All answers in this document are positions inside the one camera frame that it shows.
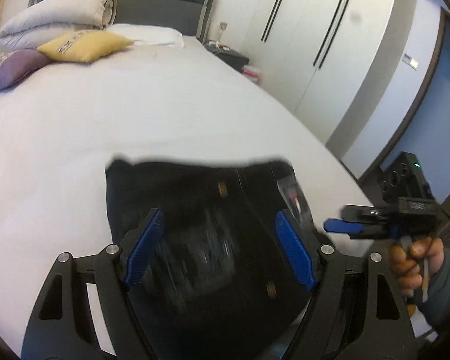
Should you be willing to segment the person right hand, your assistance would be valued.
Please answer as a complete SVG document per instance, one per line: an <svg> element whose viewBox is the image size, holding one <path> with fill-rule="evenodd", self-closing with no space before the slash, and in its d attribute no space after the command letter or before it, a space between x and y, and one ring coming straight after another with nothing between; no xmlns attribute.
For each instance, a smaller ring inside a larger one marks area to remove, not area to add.
<svg viewBox="0 0 450 360"><path fill-rule="evenodd" d="M440 238L425 237L412 243L407 249L394 243L388 248L388 266L397 281L401 293L410 296L423 282L419 264L428 262L428 274L432 278L445 260L444 244Z"/></svg>

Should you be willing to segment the grey sleeve right forearm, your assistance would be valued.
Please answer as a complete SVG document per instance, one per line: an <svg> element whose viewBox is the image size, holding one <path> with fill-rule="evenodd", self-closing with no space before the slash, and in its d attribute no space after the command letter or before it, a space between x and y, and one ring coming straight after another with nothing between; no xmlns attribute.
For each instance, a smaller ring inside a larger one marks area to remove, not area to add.
<svg viewBox="0 0 450 360"><path fill-rule="evenodd" d="M431 279L428 299L418 309L436 332L450 333L450 250L445 249L444 262Z"/></svg>

